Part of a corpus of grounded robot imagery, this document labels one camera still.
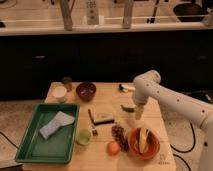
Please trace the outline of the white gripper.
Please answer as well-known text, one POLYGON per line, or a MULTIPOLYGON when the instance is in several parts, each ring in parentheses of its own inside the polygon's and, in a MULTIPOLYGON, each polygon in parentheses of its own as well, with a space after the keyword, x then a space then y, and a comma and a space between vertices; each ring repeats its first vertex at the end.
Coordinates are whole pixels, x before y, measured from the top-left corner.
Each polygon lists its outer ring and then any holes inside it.
POLYGON ((135 119, 140 120, 144 112, 144 105, 147 103, 147 97, 138 92, 134 92, 132 99, 133 102, 137 105, 135 107, 135 119))

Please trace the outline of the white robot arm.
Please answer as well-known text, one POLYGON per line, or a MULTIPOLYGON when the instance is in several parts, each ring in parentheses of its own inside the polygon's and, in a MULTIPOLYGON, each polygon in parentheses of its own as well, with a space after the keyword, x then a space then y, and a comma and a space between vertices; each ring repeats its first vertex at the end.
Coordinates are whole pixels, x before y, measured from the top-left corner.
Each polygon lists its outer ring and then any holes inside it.
POLYGON ((136 76, 133 80, 133 102, 144 106, 152 97, 203 130, 207 145, 201 153, 199 171, 213 171, 213 105, 165 88, 160 81, 161 76, 156 70, 136 76))

